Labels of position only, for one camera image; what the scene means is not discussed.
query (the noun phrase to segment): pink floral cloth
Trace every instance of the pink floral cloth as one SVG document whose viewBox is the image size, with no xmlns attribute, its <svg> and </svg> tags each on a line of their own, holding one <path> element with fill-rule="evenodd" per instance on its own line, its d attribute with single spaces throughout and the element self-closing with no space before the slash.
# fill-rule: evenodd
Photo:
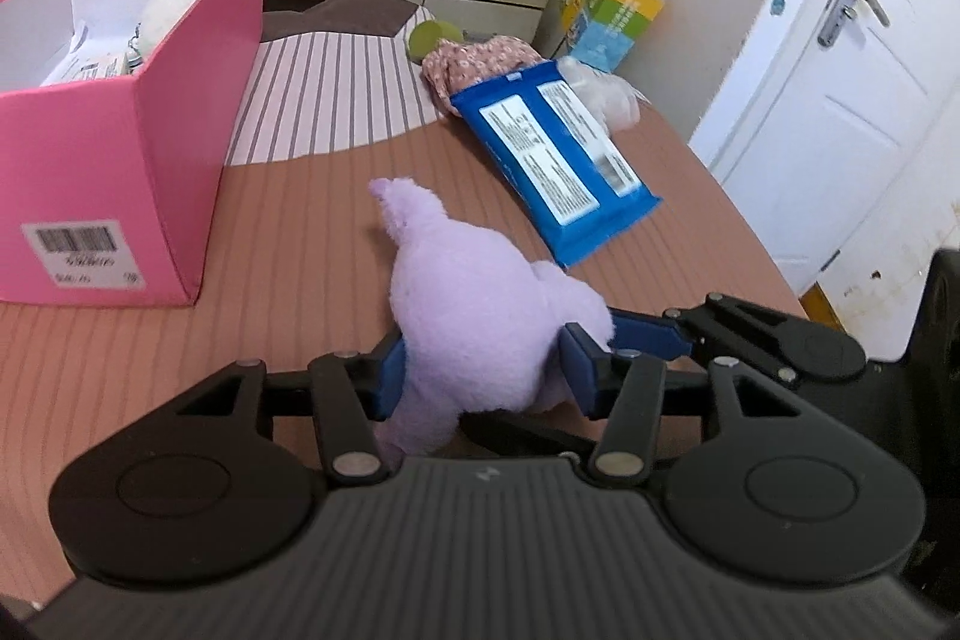
<svg viewBox="0 0 960 640">
<path fill-rule="evenodd" d="M 494 36 L 483 44 L 456 44 L 440 39 L 438 47 L 424 58 L 424 77 L 433 86 L 443 108 L 459 116 L 450 103 L 451 95 L 485 79 L 536 66 L 542 61 L 536 49 L 512 36 Z"/>
</svg>

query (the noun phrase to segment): white plush toy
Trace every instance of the white plush toy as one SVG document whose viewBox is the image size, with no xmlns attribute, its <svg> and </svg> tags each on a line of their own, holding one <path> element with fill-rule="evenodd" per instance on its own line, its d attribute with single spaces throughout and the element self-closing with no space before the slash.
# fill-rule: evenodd
<svg viewBox="0 0 960 640">
<path fill-rule="evenodd" d="M 131 47 L 147 60 L 196 0 L 150 0 L 143 9 Z"/>
</svg>

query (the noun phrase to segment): door frame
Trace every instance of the door frame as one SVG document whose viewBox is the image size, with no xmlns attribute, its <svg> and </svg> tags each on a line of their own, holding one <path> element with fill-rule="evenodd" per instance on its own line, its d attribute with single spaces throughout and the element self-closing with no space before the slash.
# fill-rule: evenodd
<svg viewBox="0 0 960 640">
<path fill-rule="evenodd" d="M 781 16 L 767 0 L 690 148 L 722 185 L 752 143 L 816 37 L 830 0 L 790 0 Z"/>
</svg>

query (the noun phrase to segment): ribbed black surface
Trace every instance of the ribbed black surface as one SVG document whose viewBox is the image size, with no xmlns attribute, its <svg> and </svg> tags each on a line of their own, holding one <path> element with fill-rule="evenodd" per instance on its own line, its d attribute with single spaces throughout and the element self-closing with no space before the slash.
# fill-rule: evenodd
<svg viewBox="0 0 960 640">
<path fill-rule="evenodd" d="M 562 459 L 411 459 L 385 485 L 335 493 L 299 544 L 255 572 L 179 594 L 82 581 L 31 629 L 41 640 L 920 640 L 939 626 L 894 579 L 786 592 L 714 571 L 642 496 L 592 489 Z"/>
</svg>

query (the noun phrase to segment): white striped fabric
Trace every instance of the white striped fabric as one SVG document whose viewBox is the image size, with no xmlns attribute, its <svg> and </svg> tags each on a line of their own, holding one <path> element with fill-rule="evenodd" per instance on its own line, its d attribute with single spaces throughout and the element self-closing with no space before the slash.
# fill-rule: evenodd
<svg viewBox="0 0 960 640">
<path fill-rule="evenodd" d="M 438 119 L 406 53 L 408 29 L 428 15 L 419 9 L 392 39 L 317 32 L 261 44 L 227 165 L 358 148 Z"/>
</svg>

